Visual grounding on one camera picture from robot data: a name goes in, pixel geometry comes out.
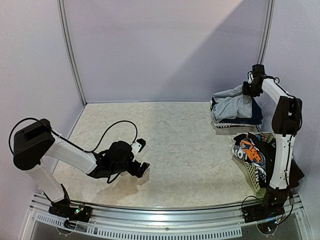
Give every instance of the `wall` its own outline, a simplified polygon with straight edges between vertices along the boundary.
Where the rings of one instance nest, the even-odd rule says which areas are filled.
[[[82,106],[57,1],[1,0],[0,5],[0,239],[16,240],[37,187],[14,167],[9,132],[20,119],[36,117],[67,135]]]
[[[267,0],[68,0],[87,101],[208,101],[258,61]]]
[[[264,66],[266,74],[278,76],[281,85],[302,99],[303,126],[298,132],[294,157],[305,174],[299,194],[314,239],[320,239],[320,2],[276,1]],[[275,104],[260,101],[270,130]]]

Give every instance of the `gray cloth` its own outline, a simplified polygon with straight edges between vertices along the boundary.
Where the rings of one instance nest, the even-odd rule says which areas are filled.
[[[252,99],[242,94],[242,85],[214,93],[213,99],[216,102],[211,111],[214,123],[219,123],[223,119],[250,119],[252,117]]]

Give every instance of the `navy blue cloth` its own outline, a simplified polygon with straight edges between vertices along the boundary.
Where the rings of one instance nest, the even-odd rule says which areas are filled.
[[[260,125],[262,124],[262,109],[252,98],[252,117],[251,118],[240,118],[236,117],[235,119],[223,119],[220,123],[224,124],[250,124],[250,125]]]

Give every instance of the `marbled surface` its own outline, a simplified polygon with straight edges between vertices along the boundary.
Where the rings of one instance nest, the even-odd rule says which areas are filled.
[[[193,207],[227,204],[254,192],[245,167],[232,157],[231,136],[250,127],[212,127],[208,102],[133,102],[88,104],[70,140],[93,149],[105,129],[119,120],[133,121],[147,145],[136,159],[150,163],[138,179],[122,173],[112,184],[94,179],[59,161],[54,171],[70,198],[104,205]],[[96,152],[123,140],[135,128],[120,123],[106,134]]]

